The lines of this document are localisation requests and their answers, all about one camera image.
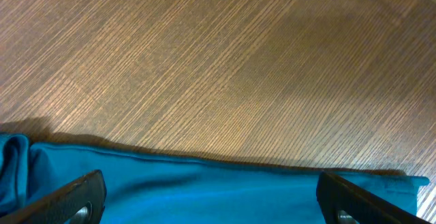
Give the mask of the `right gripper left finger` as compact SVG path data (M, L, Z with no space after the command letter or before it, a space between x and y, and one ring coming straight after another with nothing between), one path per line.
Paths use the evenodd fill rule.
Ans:
M1 217L2 223L99 223L106 185L101 170L64 185L42 199Z

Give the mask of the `blue polo shirt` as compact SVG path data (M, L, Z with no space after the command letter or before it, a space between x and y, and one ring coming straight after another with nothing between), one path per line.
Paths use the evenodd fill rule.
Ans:
M323 223L318 171L130 153L1 135L1 217L101 170L99 223Z

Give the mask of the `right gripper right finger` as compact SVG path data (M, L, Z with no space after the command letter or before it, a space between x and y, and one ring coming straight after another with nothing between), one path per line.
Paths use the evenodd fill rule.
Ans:
M320 174L316 197L327 224L430 224L336 174Z

